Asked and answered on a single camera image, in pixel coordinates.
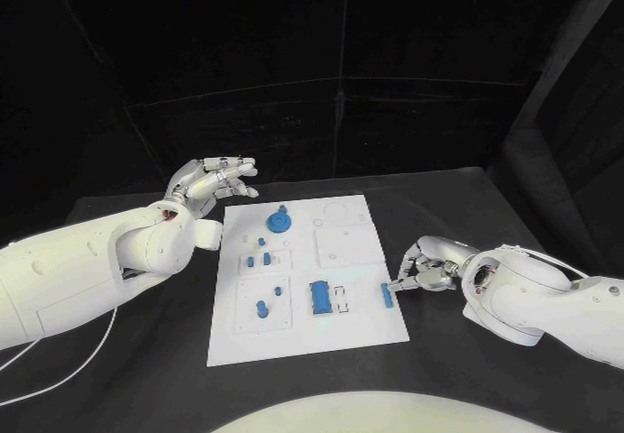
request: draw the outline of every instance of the robotic hand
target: robotic hand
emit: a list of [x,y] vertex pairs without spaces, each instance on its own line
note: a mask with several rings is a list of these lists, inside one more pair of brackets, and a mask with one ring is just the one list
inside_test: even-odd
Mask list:
[[219,249],[221,225],[200,218],[219,198],[258,196],[237,179],[253,164],[190,161],[161,201],[0,250],[0,349],[85,324],[181,271],[194,247]]
[[[553,265],[580,279],[570,281]],[[417,274],[407,277],[412,266]],[[546,332],[580,355],[624,368],[624,280],[589,277],[518,246],[479,252],[442,237],[422,236],[387,289],[454,289],[455,277],[466,300],[464,316],[481,327],[528,346]]]

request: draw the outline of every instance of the white board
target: white board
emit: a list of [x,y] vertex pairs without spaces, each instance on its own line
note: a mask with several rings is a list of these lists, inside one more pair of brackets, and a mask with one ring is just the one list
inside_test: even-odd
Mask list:
[[[266,218],[279,205],[292,226],[275,234]],[[226,207],[206,365],[409,341],[394,295],[393,308],[383,302],[389,280],[364,196]],[[327,281],[331,313],[312,314],[314,281]]]

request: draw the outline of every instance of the black table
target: black table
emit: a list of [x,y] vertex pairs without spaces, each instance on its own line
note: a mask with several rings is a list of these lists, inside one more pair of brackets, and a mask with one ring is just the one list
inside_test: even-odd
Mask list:
[[[539,249],[479,169],[259,186],[255,202],[364,194],[390,274],[409,245],[441,235],[479,249]],[[82,198],[69,222],[148,205],[161,193]],[[221,200],[209,217],[221,221]],[[121,308],[80,374],[54,391],[0,408],[2,431],[204,432],[275,403],[327,392],[422,392],[466,401],[563,431],[624,431],[624,373],[544,336],[514,345],[461,315],[459,290],[397,294],[410,341],[206,368],[219,253]],[[83,362],[106,314],[53,336],[0,373],[0,399],[54,383]],[[1,353],[8,358],[10,350]]]

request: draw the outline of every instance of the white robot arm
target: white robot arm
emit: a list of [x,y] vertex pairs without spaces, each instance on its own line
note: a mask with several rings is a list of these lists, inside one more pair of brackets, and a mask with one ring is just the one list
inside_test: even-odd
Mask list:
[[77,327],[180,272],[194,247],[217,250],[217,198],[256,197],[255,161],[190,161],[147,207],[20,240],[0,250],[0,349]]
[[[417,275],[406,277],[412,263]],[[570,281],[553,265],[572,269],[517,246],[478,252],[422,236],[387,289],[454,289],[452,278],[459,277],[462,313],[481,327],[518,345],[536,345],[546,332],[580,355],[624,368],[624,281],[576,270],[582,278]]]

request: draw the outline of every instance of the blue rectangular piece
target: blue rectangular piece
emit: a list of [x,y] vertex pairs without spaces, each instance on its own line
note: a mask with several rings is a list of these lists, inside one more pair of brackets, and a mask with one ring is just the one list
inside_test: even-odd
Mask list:
[[327,281],[315,281],[309,285],[311,290],[311,312],[324,314],[331,312],[331,303],[328,302]]
[[383,302],[386,303],[386,309],[390,309],[393,307],[393,304],[392,304],[390,291],[387,290],[386,283],[380,285],[380,292],[383,293]]

